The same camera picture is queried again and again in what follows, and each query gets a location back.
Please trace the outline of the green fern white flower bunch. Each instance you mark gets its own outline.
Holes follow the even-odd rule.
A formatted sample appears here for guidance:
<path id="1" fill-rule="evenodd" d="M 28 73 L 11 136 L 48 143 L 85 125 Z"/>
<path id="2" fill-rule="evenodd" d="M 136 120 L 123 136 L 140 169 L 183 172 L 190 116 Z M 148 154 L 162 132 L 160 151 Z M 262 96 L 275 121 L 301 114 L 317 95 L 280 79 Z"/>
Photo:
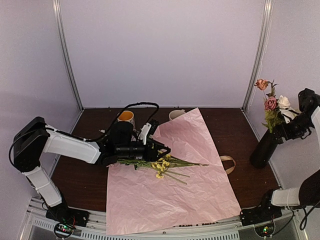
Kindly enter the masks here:
<path id="1" fill-rule="evenodd" d="M 265 123 L 262 123 L 263 126 L 268 128 L 268 131 L 272 134 L 274 128 L 277 125 L 285 123 L 285 119 L 281 112 L 277 109 L 275 110 L 265 110 L 264 111 Z"/>

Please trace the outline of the brown pink flower bunch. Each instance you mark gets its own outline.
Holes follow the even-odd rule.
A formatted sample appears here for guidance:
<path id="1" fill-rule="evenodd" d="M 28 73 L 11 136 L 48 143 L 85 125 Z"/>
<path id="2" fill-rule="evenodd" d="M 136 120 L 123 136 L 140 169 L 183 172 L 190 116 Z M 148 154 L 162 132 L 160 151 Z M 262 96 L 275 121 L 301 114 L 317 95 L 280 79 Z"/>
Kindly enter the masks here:
<path id="1" fill-rule="evenodd" d="M 291 107 L 289 99 L 283 95 L 276 96 L 276 86 L 278 84 L 275 81 L 269 81 L 266 79 L 258 79 L 254 86 L 263 92 L 263 104 L 264 111 L 266 110 L 279 110 L 281 113 L 281 108 Z"/>

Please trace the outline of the pink wrapping paper sheet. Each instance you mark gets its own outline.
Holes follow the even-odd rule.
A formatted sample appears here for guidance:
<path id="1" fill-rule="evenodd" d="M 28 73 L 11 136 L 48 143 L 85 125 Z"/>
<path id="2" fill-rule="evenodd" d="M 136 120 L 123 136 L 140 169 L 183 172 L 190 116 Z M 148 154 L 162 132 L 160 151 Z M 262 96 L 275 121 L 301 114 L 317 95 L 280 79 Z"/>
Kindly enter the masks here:
<path id="1" fill-rule="evenodd" d="M 149 168 L 115 164 L 108 170 L 106 232 L 127 235 L 178 225 L 214 223 L 237 216 L 239 202 L 198 108 L 161 124 L 154 139 L 193 166 L 175 178 Z"/>

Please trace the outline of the tan satin ribbon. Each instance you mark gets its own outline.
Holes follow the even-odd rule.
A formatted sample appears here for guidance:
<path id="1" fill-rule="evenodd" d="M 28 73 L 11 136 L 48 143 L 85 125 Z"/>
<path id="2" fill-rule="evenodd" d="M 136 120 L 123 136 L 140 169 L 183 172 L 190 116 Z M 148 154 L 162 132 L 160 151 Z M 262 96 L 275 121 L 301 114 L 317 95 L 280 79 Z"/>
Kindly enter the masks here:
<path id="1" fill-rule="evenodd" d="M 223 163 L 228 163 L 228 165 L 226 165 L 227 168 L 225 169 L 227 175 L 231 174 L 235 170 L 237 163 L 233 157 L 229 155 L 221 155 L 220 160 Z"/>

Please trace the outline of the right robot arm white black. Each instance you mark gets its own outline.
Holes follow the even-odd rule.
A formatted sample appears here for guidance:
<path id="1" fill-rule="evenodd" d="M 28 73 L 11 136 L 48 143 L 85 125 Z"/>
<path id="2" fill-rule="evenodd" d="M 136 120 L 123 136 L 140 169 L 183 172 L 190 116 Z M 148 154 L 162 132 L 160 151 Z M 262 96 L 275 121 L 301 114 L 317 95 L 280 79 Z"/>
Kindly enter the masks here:
<path id="1" fill-rule="evenodd" d="M 305 88 L 298 94 L 300 113 L 288 106 L 281 109 L 286 123 L 278 125 L 276 134 L 287 142 L 290 149 L 281 154 L 284 165 L 289 168 L 288 189 L 278 189 L 256 210 L 259 220 L 268 220 L 276 207 L 320 206 L 320 96 Z"/>

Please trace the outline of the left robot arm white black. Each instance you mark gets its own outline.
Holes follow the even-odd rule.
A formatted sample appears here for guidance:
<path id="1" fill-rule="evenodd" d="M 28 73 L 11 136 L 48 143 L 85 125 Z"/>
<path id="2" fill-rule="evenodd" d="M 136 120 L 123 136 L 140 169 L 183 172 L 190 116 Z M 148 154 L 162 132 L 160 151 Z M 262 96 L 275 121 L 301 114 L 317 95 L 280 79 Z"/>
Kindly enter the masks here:
<path id="1" fill-rule="evenodd" d="M 42 167 L 41 155 L 56 154 L 104 167 L 120 159 L 156 162 L 171 152 L 169 147 L 153 139 L 158 125 L 158 121 L 152 119 L 136 133 L 132 123 L 114 120 L 103 135 L 87 139 L 58 130 L 38 116 L 15 135 L 8 158 L 45 203 L 53 207 L 53 215 L 67 222 L 72 218 L 72 211 L 63 204 L 62 193 Z"/>

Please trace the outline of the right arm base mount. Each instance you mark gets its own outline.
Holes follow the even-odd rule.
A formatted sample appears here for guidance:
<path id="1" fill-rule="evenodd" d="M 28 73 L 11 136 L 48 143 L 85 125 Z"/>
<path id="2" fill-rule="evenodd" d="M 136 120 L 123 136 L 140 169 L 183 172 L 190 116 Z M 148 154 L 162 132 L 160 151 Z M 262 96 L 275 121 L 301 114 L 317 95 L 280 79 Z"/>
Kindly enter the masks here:
<path id="1" fill-rule="evenodd" d="M 240 212 L 242 226 L 253 225 L 255 233 L 261 238 L 272 237 L 276 233 L 275 219 L 282 217 L 281 209 L 243 209 Z"/>

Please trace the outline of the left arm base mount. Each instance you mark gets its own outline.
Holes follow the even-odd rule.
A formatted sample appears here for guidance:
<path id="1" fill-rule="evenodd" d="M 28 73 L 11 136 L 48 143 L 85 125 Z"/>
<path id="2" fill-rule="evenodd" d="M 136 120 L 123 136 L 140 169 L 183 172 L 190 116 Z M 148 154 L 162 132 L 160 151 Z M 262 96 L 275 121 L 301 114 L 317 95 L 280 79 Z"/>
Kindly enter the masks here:
<path id="1" fill-rule="evenodd" d="M 53 227 L 53 233 L 59 240 L 69 238 L 77 226 L 87 226 L 90 214 L 86 210 L 70 208 L 65 200 L 56 206 L 49 206 L 46 202 L 44 205 L 46 206 L 46 218 L 57 222 Z"/>

